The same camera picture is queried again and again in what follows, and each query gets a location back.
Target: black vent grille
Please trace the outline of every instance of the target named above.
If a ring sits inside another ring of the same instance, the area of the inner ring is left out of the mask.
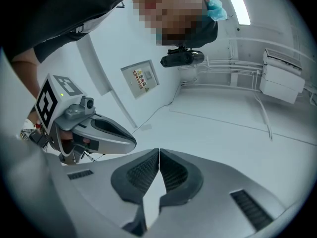
[[[86,177],[92,174],[93,172],[91,170],[84,170],[84,171],[68,174],[68,177],[69,179],[74,180],[74,179]]]
[[[147,160],[130,169],[127,172],[127,179],[134,187],[145,195],[157,175],[158,170],[158,155],[154,154]]]
[[[230,195],[257,231],[265,228],[273,221],[246,191],[240,190]]]
[[[164,179],[166,192],[178,188],[188,177],[188,171],[184,166],[162,153],[160,154],[159,170]]]

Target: black sleeve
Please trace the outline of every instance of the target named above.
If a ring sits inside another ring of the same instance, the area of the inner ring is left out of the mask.
[[[55,50],[67,43],[78,41],[85,35],[86,34],[70,32],[42,42],[34,47],[36,58],[42,63]]]

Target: person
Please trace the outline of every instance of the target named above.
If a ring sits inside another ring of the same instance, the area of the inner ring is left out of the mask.
[[[19,7],[7,14],[10,27],[3,48],[11,65],[37,98],[37,66],[63,45],[77,41],[97,28],[123,0],[15,0]],[[207,14],[208,0],[133,0],[140,20],[156,29],[161,45],[181,45],[198,29]],[[36,121],[36,113],[29,116]],[[63,133],[71,139],[71,133]]]

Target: black and white square pattern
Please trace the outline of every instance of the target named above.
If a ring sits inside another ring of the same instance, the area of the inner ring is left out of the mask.
[[[62,76],[54,76],[54,78],[58,81],[60,86],[65,90],[65,92],[69,96],[75,96],[83,94],[77,86],[70,80],[69,77],[62,77]]]
[[[37,110],[46,128],[48,128],[50,124],[57,103],[58,101],[53,93],[50,83],[46,80],[36,103]]]

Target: wall-mounted white unit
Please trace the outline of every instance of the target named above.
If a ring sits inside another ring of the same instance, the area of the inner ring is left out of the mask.
[[[263,66],[260,90],[266,95],[293,104],[304,85],[305,80],[294,73],[272,65]]]
[[[272,49],[265,49],[263,65],[272,65],[298,76],[301,75],[303,70],[299,60]]]

